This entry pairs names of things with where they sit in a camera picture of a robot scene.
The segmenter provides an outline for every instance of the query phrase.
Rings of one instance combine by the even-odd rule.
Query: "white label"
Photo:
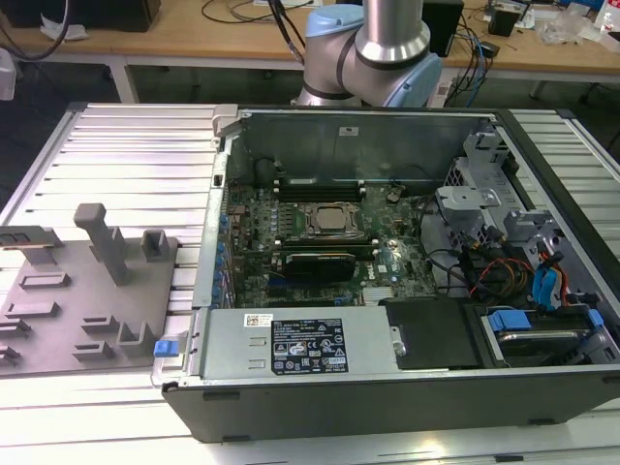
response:
[[[327,359],[327,365],[342,365],[347,362],[343,356],[331,356]]]
[[[251,327],[270,327],[272,321],[273,321],[272,313],[261,313],[261,314],[246,313],[243,319],[243,325],[251,326]]]

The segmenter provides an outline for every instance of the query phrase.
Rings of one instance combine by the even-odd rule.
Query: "blue latch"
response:
[[[555,269],[546,266],[539,266],[534,273],[534,283],[532,283],[532,297],[539,305],[542,305],[547,312],[552,312],[555,307],[551,305],[551,294],[555,288],[558,273]]]
[[[157,341],[153,355],[155,357],[177,357],[178,341]]]
[[[496,310],[488,320],[493,332],[532,328],[524,310]]]
[[[588,310],[588,316],[590,317],[590,321],[592,322],[594,328],[598,329],[604,325],[603,317],[598,310],[591,308]]]

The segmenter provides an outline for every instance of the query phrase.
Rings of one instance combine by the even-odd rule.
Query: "warning label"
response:
[[[347,373],[342,320],[271,322],[271,371],[276,375]]]

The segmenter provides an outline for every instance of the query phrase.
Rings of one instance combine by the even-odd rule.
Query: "black box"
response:
[[[509,37],[512,34],[514,25],[521,17],[520,12],[493,9],[491,12],[491,22],[488,23],[488,33],[494,36]]]
[[[362,0],[338,0],[337,3],[361,5]],[[430,29],[430,51],[448,56],[454,33],[463,12],[463,0],[424,0],[422,21]]]
[[[86,29],[146,32],[159,13],[161,0],[73,0],[71,23]],[[13,27],[39,27],[41,15],[62,22],[65,0],[0,0]]]

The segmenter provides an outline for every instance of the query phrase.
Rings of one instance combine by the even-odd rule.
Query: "table leg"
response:
[[[428,99],[426,106],[430,109],[442,109],[446,104],[446,99],[450,93],[452,81],[458,77],[459,70],[457,68],[444,68],[439,77],[437,87]]]
[[[115,56],[108,63],[108,66],[116,84],[120,102],[122,104],[138,104],[140,102],[138,92],[134,86],[131,70],[125,59],[122,56]]]
[[[530,90],[530,97],[538,100],[541,97],[541,94],[543,93],[543,89],[546,84],[546,80],[537,80],[536,82],[534,82],[534,85],[532,85],[532,89]]]

